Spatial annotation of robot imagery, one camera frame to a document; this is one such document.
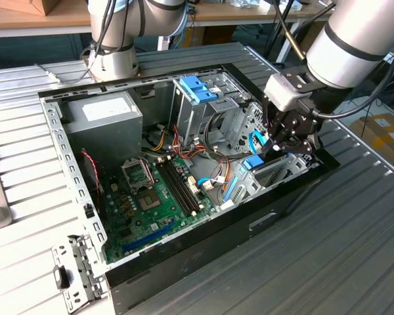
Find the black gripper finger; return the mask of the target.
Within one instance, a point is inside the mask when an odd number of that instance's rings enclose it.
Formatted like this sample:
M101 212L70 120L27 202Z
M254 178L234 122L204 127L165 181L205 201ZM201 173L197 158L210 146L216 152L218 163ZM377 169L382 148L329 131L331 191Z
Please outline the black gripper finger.
M290 135L280 144L283 152L292 154L312 154L322 148L322 141L315 131L310 135Z
M275 136L277 134L278 125L282 119L282 113L276 108L269 98L263 98L262 103L262 122L264 128L267 130L268 140L262 147L262 151L271 151Z

